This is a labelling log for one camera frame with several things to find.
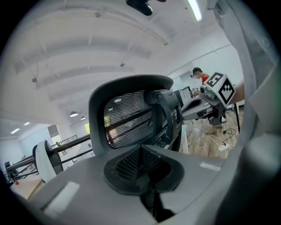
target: black mesh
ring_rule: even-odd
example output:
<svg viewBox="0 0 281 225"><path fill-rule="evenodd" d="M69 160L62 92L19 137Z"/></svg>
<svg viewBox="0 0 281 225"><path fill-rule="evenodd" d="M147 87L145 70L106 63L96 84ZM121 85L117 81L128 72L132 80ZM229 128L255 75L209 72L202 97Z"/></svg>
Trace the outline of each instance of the black mesh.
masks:
<svg viewBox="0 0 281 225"><path fill-rule="evenodd" d="M113 148L130 145L153 132L151 106L144 102L144 91L111 99L104 108L104 127Z"/></svg>
<svg viewBox="0 0 281 225"><path fill-rule="evenodd" d="M156 183L169 172L170 165L145 149L138 149L117 163L116 170L120 177L135 181L147 174Z"/></svg>

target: wooden floor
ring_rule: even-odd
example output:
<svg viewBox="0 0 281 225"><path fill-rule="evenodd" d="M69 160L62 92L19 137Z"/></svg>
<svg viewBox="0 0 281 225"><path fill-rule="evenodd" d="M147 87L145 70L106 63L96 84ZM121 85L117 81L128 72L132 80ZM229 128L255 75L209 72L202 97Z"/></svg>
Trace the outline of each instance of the wooden floor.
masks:
<svg viewBox="0 0 281 225"><path fill-rule="evenodd" d="M243 109L240 109L239 110L240 128L242 127L243 115L244 115L244 111ZM228 128L233 128L236 130L235 135L230 139L228 139L227 142L231 145L235 145L239 136L235 111L227 111L226 117L227 117L227 122L224 124L224 130ZM185 121L184 124L186 123L192 124L191 121ZM207 119L193 120L192 125L199 127L205 131L208 130L208 128L211 126ZM214 136L222 140L225 140L229 138L231 135L223 134L223 129L217 128L217 133L214 134ZM219 145L222 143L221 140L215 137L211 136L211 138ZM188 141L189 154L195 154L199 156L219 157L222 159L226 159L229 152L233 148L230 146L229 150L219 152L218 146L210 139L210 137L205 132L195 127L192 127L190 125L187 126L187 141Z"/></svg>

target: power strip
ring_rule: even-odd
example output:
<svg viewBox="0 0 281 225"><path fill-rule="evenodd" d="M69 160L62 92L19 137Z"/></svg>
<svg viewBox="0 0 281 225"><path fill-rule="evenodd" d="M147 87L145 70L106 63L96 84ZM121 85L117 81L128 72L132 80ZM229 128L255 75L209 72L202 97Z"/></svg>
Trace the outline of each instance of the power strip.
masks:
<svg viewBox="0 0 281 225"><path fill-rule="evenodd" d="M220 147L218 147L219 152L225 151L229 149L229 144L227 143L221 143Z"/></svg>

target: ceiling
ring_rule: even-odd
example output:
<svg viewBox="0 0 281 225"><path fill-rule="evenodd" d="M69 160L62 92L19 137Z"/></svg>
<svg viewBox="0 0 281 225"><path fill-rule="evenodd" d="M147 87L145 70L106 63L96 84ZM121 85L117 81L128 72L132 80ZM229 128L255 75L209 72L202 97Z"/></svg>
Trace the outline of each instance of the ceiling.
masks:
<svg viewBox="0 0 281 225"><path fill-rule="evenodd" d="M23 132L29 130L30 128L34 127L34 124L30 123L28 125L24 125L25 123L20 121L14 121L14 120L5 120L0 119L0 139L10 137L10 138L16 138ZM11 134L12 131L19 128L20 130L15 132L14 134Z"/></svg>
<svg viewBox="0 0 281 225"><path fill-rule="evenodd" d="M43 1L14 33L9 75L44 93L70 124L80 122L99 85L136 74L169 74L182 66L177 57L187 54L182 44L189 34L215 22L205 12L206 0L198 0L200 22L188 0L149 4L153 14L147 17L126 0ZM79 115L71 118L73 110Z"/></svg>

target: mesh backrest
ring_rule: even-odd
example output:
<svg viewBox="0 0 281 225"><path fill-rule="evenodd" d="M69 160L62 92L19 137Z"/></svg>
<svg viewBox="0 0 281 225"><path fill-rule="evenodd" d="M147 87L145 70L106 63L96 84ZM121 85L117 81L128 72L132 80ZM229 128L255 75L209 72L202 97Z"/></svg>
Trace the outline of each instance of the mesh backrest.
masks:
<svg viewBox="0 0 281 225"><path fill-rule="evenodd" d="M104 108L104 127L109 145L121 148L153 132L151 106L144 102L144 91L111 99Z"/></svg>

